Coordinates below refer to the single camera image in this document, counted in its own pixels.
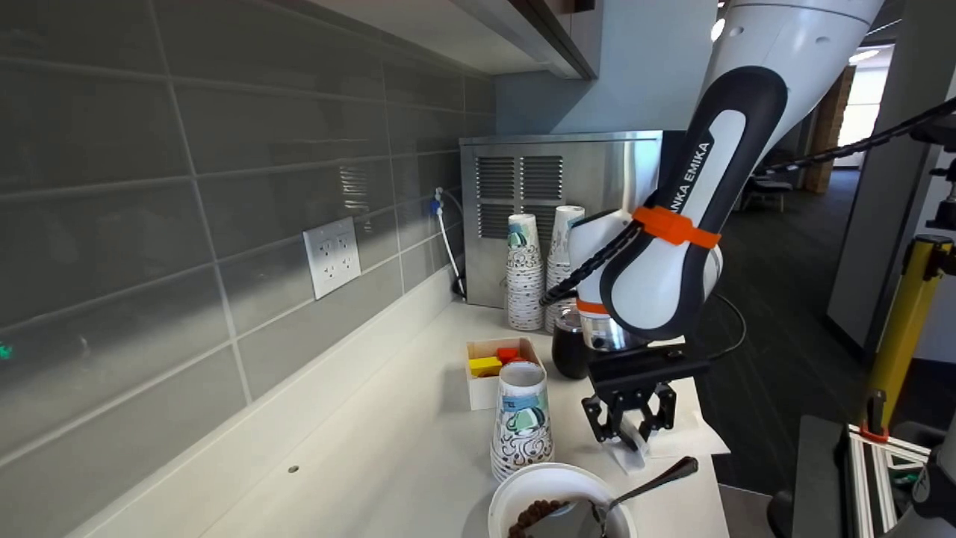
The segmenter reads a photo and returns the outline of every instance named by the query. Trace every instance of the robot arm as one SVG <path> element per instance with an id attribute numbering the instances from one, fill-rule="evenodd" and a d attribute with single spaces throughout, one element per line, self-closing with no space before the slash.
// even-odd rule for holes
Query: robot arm
<path id="1" fill-rule="evenodd" d="M 589 406 L 595 436 L 622 433 L 622 410 L 699 365 L 653 353 L 693 334 L 693 317 L 720 274 L 720 231 L 759 159 L 826 92 L 867 35 L 880 0 L 735 0 L 713 44 L 705 96 L 678 168 L 635 210 L 602 211 L 571 231 L 571 259 L 622 243 L 580 282 L 577 311 L 595 349 L 592 382 L 610 406 Z"/>

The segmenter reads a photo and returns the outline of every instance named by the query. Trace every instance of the white countertop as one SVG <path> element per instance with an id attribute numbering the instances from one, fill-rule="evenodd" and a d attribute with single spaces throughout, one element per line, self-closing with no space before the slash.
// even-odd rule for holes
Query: white countertop
<path id="1" fill-rule="evenodd" d="M 471 413 L 463 346 L 507 338 L 502 311 L 448 305 L 417 334 L 396 338 L 360 391 L 341 397 L 286 459 L 238 497 L 203 536 L 416 536 L 484 538 L 487 501 L 496 486 L 487 467 L 492 413 Z M 548 365 L 548 338 L 526 334 Z M 595 441 L 580 397 L 592 386 L 548 370 L 548 421 L 557 456 L 602 474 L 616 491 L 647 482 L 674 456 L 650 456 L 625 474 Z M 699 406 L 693 379 L 674 382 L 681 406 Z M 626 501 L 635 536 L 726 538 L 726 518 L 711 456 L 699 473 Z"/>

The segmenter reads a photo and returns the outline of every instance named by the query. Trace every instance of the gray tile backsplash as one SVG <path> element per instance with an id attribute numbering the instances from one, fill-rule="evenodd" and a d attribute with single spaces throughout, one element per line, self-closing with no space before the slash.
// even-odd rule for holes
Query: gray tile backsplash
<path id="1" fill-rule="evenodd" d="M 490 116 L 304 0 L 3 4 L 0 536 L 75 530 L 448 265 L 430 196 Z M 363 271 L 312 298 L 338 217 Z"/>

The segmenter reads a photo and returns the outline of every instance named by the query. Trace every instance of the spoon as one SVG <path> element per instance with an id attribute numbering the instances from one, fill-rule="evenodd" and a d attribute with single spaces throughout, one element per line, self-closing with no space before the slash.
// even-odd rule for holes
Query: spoon
<path id="1" fill-rule="evenodd" d="M 526 538 L 613 538 L 610 536 L 610 512 L 638 494 L 656 491 L 668 482 L 693 474 L 699 470 L 695 456 L 681 456 L 656 479 L 616 497 L 613 501 L 592 501 L 592 498 L 563 498 L 557 507 L 538 524 L 526 525 Z"/>

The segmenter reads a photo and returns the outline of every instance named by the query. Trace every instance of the wall outlet cover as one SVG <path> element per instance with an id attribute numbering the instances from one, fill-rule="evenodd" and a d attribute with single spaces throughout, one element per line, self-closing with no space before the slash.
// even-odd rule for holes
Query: wall outlet cover
<path id="1" fill-rule="evenodd" d="M 302 232 L 315 298 L 360 274 L 353 217 Z"/>

